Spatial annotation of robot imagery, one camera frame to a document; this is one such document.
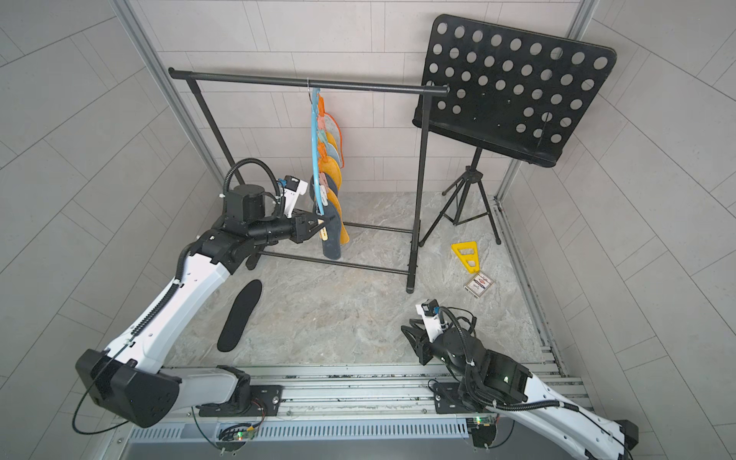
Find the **black garment rack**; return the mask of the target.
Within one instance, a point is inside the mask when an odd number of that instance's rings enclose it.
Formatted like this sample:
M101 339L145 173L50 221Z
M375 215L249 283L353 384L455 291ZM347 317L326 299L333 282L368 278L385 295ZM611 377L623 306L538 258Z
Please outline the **black garment rack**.
M314 184L314 193L316 199L317 210L322 211L327 199L327 189L320 185L318 170L318 114L319 114L319 91L322 89L344 90L344 91L362 91L371 93L391 93L391 94L410 94L417 95L421 99L421 143L419 149L418 160L418 176L415 191L414 217L412 228L402 229L395 227L376 226L371 228L378 231L387 231L392 233L404 233L411 236L409 260L407 269L382 268L381 266L369 266L369 264L350 264L341 261L322 260L310 257L301 257L299 261L326 264L332 266L344 266L345 268L356 268L361 270L369 270L382 273L391 273L406 277L406 292L413 293L416 287L417 268L420 248L420 230L421 230L421 212L422 201L427 164L427 144L429 143L429 115L431 103L434 99L444 99L450 94L450 88L446 86L432 85L405 85L405 84L372 84L371 82L345 82L344 80L315 80L315 79L299 79L272 76L252 76L252 75L233 75L222 73L206 73L197 71L168 69L169 76L178 81L187 82L190 90L197 99L197 104L202 111L205 119L214 133L220 148L229 164L231 165L232 174L237 176L238 180L243 177L239 173L239 166L233 160L232 154L222 137L220 128L217 125L211 110L209 109L205 99L199 88L200 82L227 82L228 84L256 84L268 86L287 86L306 88L310 91L310 155L312 156L312 180Z

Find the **orange yellow shoe insole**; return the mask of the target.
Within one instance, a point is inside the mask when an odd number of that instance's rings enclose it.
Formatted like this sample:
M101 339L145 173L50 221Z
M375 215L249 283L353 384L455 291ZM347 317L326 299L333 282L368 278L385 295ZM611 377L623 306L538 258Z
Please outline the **orange yellow shoe insole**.
M347 243L349 243L350 241L350 237L349 237L349 234L344 224L341 205L337 197L337 192L338 192L337 184L334 182L333 176L329 172L325 171L324 169L322 169L320 172L323 174L323 176L325 176L327 183L328 183L328 188L329 188L329 192L327 193L328 201L329 203L331 203L331 205L335 207L335 209L337 209L338 216L340 219L340 225L341 225L340 243L342 245L347 245Z

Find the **blue multi-clip hanger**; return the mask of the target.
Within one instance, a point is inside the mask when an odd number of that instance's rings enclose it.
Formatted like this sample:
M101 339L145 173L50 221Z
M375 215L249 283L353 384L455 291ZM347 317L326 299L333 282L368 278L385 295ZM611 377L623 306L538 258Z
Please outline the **blue multi-clip hanger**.
M317 207L316 214L324 215L324 205L321 198L321 187L319 183L318 169L318 96L320 89L308 85L310 90L310 147L312 148L312 184L314 184L314 202Z

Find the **black shoe insole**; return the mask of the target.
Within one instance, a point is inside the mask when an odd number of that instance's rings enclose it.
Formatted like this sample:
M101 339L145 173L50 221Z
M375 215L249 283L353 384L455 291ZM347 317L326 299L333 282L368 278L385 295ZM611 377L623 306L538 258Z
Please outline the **black shoe insole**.
M239 344L249 318L261 299L262 292L263 283L256 279L249 282L237 295L218 337L217 350L219 352L229 353Z

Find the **dark grey shoe insole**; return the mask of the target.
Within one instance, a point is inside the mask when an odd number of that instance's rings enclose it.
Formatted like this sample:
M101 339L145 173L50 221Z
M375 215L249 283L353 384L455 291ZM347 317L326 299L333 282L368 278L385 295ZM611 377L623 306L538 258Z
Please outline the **dark grey shoe insole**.
M328 204L324 206L327 239L322 241L323 256L337 261L341 258L342 220L338 210L338 200L333 187L335 182L325 174L320 174L320 190L325 190Z

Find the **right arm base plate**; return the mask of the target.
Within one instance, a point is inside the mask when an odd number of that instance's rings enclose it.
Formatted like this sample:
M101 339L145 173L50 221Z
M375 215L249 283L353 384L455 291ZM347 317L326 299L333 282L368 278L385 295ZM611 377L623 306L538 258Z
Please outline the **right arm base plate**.
M460 383L440 383L432 379L427 388L433 394L433 402L437 414L473 414L482 413L483 406L470 399L464 399L459 391Z

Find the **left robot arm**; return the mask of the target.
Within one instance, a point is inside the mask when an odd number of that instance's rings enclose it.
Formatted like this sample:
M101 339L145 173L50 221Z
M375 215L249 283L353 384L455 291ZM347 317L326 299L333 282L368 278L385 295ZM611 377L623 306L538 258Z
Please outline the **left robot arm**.
M280 241L303 243L324 231L325 218L295 206L308 192L320 199L318 176L279 180L262 160L237 162L222 185L222 214L182 249L168 287L105 349L87 350L78 359L84 396L138 427L152 427L184 407L218 415L249 411L250 377L243 371L219 366L167 375L161 369L197 311L244 261L256 261Z

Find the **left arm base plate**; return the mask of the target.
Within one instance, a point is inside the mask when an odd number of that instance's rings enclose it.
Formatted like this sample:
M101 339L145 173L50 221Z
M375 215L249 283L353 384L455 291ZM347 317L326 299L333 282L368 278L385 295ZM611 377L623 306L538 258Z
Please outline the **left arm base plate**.
M197 409L205 418L271 417L279 411L284 387L281 385L249 385L238 387L227 402L203 404Z

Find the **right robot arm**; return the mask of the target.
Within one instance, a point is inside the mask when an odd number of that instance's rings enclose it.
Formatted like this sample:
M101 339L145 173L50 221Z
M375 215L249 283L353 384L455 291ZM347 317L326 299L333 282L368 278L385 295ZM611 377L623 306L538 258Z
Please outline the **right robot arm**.
M636 424L611 421L554 391L528 367L486 348L469 310L436 300L417 305L417 318L401 331L423 365L440 361L452 381L427 384L440 413L475 414L473 426L495 435L484 417L510 419L551 441L575 459L629 459L639 440Z

